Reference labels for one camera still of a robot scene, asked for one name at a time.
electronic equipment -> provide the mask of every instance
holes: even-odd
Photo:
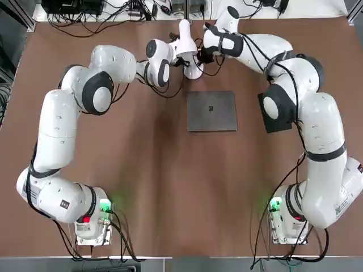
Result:
[[[41,0],[41,6],[48,14],[87,14],[100,15],[103,0]]]

gray floor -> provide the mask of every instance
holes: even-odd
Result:
[[[204,257],[183,257],[173,260],[147,260],[141,264],[128,262],[127,265],[139,265],[142,272],[248,272],[252,258],[240,259],[209,259]],[[327,257],[319,263],[306,263],[294,268],[294,272],[351,272],[362,271],[362,258]],[[0,271],[29,271],[29,272],[71,272],[71,271],[120,271],[112,269],[109,261],[102,262],[73,262],[68,259],[29,259],[3,258],[0,259]],[[289,268],[278,261],[264,261],[263,269],[257,264],[254,272],[288,272]]]

connector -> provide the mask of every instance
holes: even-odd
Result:
[[[111,225],[111,221],[109,219],[104,219],[104,218],[99,218],[98,223],[100,225],[105,225],[105,226]]]

warning label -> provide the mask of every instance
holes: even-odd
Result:
[[[31,200],[32,200],[32,203],[34,206],[37,205],[39,193],[40,193],[40,189],[38,187],[30,185],[30,197],[31,197]],[[27,197],[26,184],[23,185],[22,196],[24,196],[25,198]]]
[[[80,224],[77,224],[77,231],[91,231],[91,227],[89,224],[85,224],[85,225],[80,225]]]
[[[339,218],[342,213],[345,212],[351,202],[349,193],[344,187],[340,189],[340,197],[342,201],[340,202],[338,207],[335,208],[336,218]]]

metal frame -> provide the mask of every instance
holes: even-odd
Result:
[[[190,0],[184,0],[184,19],[188,20],[189,24],[192,24]]]
[[[361,13],[363,9],[363,0],[358,0],[354,6],[352,7],[352,9],[350,10],[347,18],[348,18],[348,23],[353,26],[354,25],[354,20],[358,17],[358,15]]]
[[[17,0],[9,0],[9,3],[19,15],[23,23],[27,26],[28,32],[34,32],[36,22],[33,20],[32,16],[25,11]]]

